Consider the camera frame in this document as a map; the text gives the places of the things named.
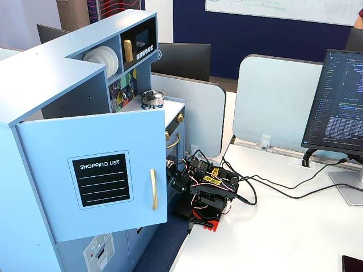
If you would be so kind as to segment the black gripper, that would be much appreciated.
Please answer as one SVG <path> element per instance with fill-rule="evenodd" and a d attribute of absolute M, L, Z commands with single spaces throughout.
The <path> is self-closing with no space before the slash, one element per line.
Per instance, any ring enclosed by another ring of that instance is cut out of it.
<path fill-rule="evenodd" d="M 167 181 L 170 181 L 167 185 L 167 198 L 174 197 L 174 190 L 182 194 L 189 186 L 187 171 L 179 171 L 176 163 L 173 161 L 167 162 Z"/>

